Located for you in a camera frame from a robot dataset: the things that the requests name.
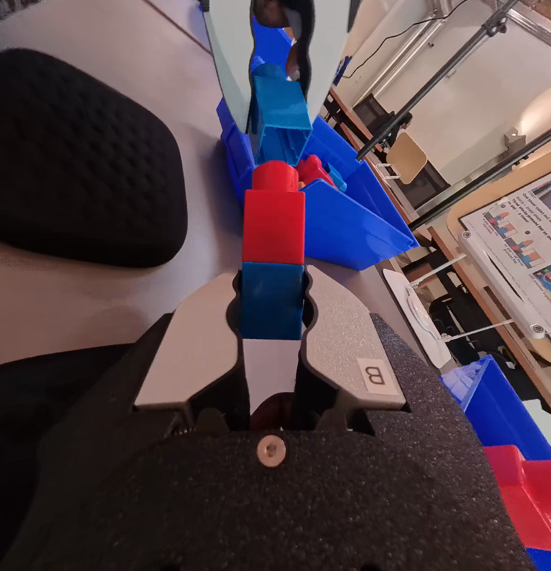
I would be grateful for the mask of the black disc stand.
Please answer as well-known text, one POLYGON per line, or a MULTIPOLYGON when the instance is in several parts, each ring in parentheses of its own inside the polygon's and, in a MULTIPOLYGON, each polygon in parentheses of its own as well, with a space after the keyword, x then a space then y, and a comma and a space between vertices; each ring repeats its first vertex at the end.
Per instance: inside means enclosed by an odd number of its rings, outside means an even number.
POLYGON ((506 171, 520 162, 527 160, 528 157, 541 149, 543 146, 551 142, 551 128, 548 131, 541 134, 539 137, 534 139, 532 142, 526 144, 520 150, 516 151, 514 154, 508 158, 502 160, 489 170, 485 171, 473 181, 467 183, 465 187, 459 189, 457 192, 453 193, 452 196, 445 198, 440 204, 436 205, 425 214, 418 217, 416 220, 412 221, 408 227, 414 232, 419 229, 422 225, 430 223, 435 218, 443 214, 444 211, 450 209, 460 200, 478 190, 486 183, 491 182, 495 178, 504 175, 506 171))

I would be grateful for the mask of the black office chair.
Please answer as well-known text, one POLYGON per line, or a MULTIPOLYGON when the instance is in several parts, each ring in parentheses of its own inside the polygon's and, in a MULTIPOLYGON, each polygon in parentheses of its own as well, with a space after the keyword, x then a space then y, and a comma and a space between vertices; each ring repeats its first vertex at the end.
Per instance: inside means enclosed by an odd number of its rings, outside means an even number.
POLYGON ((401 184, 400 189, 411 206, 418 210, 431 199, 449 189, 451 184, 440 172, 427 161, 416 177, 408 184, 401 184))
MULTIPOLYGON (((368 131, 376 136, 381 132, 386 124, 388 124, 395 112, 387 112, 371 94, 354 107, 354 112, 368 129, 368 131)), ((380 140, 382 147, 391 148, 395 143, 397 136, 401 130, 406 130, 413 120, 411 112, 406 113, 395 123, 388 133, 380 140)))

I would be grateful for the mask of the instruction poster board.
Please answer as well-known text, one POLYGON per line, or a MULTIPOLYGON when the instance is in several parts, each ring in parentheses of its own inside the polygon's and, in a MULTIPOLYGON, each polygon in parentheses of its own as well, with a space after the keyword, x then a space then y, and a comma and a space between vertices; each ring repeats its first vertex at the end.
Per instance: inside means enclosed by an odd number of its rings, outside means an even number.
POLYGON ((551 363, 551 152, 462 199, 447 227, 522 337, 551 363))

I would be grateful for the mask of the white poster stand base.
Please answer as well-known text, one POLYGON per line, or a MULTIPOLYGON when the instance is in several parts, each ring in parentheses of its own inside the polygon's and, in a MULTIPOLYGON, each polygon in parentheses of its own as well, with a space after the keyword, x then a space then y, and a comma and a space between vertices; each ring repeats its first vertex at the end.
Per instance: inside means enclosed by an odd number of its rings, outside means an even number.
POLYGON ((392 269, 383 269, 382 271, 383 277, 385 278, 391 293, 394 295, 402 313, 422 346, 423 351, 426 353, 432 365, 438 369, 442 369, 451 360, 451 353, 447 347, 449 342, 466 338, 471 333, 480 333, 514 322, 514 319, 508 319, 478 330, 454 336, 438 332, 434 322, 429 317, 427 311, 415 293, 415 289, 421 282, 425 281, 426 278, 436 275, 437 272, 450 267, 465 257, 466 254, 463 253, 458 257, 447 261, 436 269, 431 270, 422 277, 417 278, 413 282, 409 282, 401 272, 397 272, 392 269))

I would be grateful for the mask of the person's left hand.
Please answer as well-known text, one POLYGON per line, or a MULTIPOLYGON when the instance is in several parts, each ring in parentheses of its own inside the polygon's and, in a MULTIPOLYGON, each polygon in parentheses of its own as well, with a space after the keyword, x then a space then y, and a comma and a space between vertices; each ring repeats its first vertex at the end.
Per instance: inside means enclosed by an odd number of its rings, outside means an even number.
POLYGON ((254 1, 256 21, 268 28, 286 29, 292 33, 292 45, 288 52, 285 71, 293 80, 300 79, 299 53, 303 40, 303 15, 301 1, 254 1))

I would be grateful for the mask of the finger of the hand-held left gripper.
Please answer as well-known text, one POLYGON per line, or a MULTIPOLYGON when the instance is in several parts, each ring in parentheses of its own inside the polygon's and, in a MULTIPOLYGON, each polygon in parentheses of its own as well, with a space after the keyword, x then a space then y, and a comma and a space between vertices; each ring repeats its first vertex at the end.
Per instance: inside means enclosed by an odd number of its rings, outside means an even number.
POLYGON ((251 119, 252 1, 204 1, 203 16, 220 88, 242 133, 251 119))
POLYGON ((299 83, 310 117, 328 96, 353 26, 352 1, 299 1, 299 83))

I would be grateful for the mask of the red mega block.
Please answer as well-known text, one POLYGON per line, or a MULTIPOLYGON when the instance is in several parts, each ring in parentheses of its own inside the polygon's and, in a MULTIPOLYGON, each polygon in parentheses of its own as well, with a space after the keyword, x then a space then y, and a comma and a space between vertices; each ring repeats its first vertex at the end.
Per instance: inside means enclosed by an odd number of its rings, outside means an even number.
POLYGON ((551 460, 526 460, 514 445, 484 450, 523 545, 551 552, 551 460))
POLYGON ((283 161, 258 166, 245 192, 242 261, 302 265, 305 215, 296 169, 283 161))

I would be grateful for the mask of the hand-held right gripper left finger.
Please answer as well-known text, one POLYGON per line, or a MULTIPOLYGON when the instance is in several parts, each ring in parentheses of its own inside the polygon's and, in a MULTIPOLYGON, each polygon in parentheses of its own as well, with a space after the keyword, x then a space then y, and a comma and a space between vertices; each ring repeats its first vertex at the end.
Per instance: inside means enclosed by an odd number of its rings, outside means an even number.
POLYGON ((238 278, 221 274, 177 307, 136 396, 136 408, 179 410, 189 427, 211 408, 229 429, 249 428, 243 340, 235 325, 238 278))

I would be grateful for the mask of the blue plastic bin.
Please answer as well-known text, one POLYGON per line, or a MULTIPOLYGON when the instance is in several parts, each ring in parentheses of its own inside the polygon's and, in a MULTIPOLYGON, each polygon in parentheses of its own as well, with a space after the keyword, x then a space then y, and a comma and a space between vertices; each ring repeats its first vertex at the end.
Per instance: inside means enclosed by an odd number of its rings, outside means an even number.
MULTIPOLYGON (((523 402, 498 364, 485 356, 440 377, 486 446, 514 445, 526 460, 551 460, 551 445, 530 414, 545 416, 539 400, 523 402)), ((551 552, 526 548, 538 570, 551 570, 551 552)))
MULTIPOLYGON (((291 40, 281 30, 253 21, 256 52, 264 62, 285 65, 291 40)), ((238 131, 223 99, 217 107, 237 202, 243 210, 245 191, 256 168, 251 143, 238 131)), ((301 189, 306 195, 305 255, 362 271, 418 247, 418 243, 366 161, 358 161, 350 144, 317 116, 302 159, 317 156, 346 183, 345 192, 317 180, 301 189)))

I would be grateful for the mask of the wooden chair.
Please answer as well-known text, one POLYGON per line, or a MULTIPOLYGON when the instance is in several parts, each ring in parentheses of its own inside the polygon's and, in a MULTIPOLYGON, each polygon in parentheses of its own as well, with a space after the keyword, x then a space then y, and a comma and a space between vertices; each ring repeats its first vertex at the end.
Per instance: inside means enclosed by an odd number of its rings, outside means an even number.
POLYGON ((407 133, 401 132, 386 155, 385 168, 390 168, 394 174, 386 176, 386 180, 399 180, 410 184, 424 168, 428 157, 414 139, 407 133))

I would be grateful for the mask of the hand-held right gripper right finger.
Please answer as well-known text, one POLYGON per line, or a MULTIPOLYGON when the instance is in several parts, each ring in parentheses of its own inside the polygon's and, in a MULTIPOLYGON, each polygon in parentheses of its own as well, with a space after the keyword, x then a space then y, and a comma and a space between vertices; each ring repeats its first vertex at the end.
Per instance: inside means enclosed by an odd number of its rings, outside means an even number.
POLYGON ((331 412, 367 431, 367 411, 406 411, 406 398, 370 312, 315 266, 305 267, 305 330, 294 386, 294 425, 315 429, 331 412))

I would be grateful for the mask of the black cushion pad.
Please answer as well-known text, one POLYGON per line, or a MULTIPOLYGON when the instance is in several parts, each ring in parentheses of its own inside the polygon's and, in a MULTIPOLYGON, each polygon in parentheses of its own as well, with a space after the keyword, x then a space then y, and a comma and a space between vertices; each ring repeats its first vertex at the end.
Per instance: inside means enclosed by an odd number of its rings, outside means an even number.
MULTIPOLYGON (((170 262, 187 234, 177 142, 149 110, 39 51, 0 52, 0 242, 123 268, 170 262)), ((0 365, 0 563, 44 435, 131 344, 0 365)))

